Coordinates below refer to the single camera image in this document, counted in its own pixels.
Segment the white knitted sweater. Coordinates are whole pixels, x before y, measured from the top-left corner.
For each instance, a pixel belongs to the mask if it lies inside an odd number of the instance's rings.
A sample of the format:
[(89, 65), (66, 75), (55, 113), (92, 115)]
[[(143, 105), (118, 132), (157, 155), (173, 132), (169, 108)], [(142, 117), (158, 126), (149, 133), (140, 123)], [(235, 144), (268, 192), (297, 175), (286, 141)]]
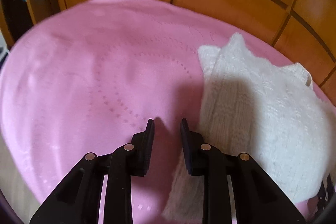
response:
[(335, 176), (335, 110), (317, 97), (310, 73), (256, 57), (238, 33), (224, 47), (199, 47), (198, 57), (205, 141), (250, 154), (291, 202), (314, 197)]

